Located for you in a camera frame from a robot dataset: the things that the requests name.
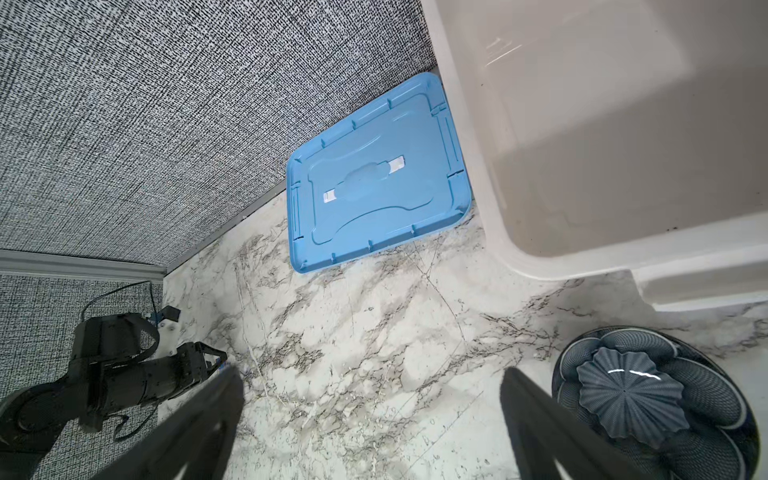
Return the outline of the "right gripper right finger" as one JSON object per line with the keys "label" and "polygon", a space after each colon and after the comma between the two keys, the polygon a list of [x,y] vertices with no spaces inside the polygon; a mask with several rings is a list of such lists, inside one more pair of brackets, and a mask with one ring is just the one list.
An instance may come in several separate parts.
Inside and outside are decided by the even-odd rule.
{"label": "right gripper right finger", "polygon": [[522,479],[644,477],[516,367],[504,371],[500,404]]}

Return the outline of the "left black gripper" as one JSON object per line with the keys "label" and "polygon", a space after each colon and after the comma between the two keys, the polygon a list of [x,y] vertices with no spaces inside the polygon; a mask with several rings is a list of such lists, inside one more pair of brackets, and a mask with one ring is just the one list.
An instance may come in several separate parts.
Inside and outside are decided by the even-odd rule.
{"label": "left black gripper", "polygon": [[178,347],[174,356],[177,361],[177,389],[189,390],[209,379],[222,367],[228,355],[203,342],[187,342]]}

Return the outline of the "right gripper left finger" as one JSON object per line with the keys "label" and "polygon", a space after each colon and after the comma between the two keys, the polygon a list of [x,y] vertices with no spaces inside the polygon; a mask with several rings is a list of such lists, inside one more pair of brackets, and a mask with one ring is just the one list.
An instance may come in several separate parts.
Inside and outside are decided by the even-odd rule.
{"label": "right gripper left finger", "polygon": [[97,479],[221,479],[244,407],[243,381],[227,366]]}

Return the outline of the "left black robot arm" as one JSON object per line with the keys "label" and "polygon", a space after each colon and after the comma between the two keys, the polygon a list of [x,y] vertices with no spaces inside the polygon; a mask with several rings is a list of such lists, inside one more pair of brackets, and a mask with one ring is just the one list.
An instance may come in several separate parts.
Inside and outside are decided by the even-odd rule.
{"label": "left black robot arm", "polygon": [[66,374],[14,391],[1,403],[1,476],[31,478],[66,424],[98,433],[105,420],[128,421],[127,410],[181,396],[224,366],[226,352],[203,342],[165,345],[161,325],[179,309],[87,317],[75,329]]}

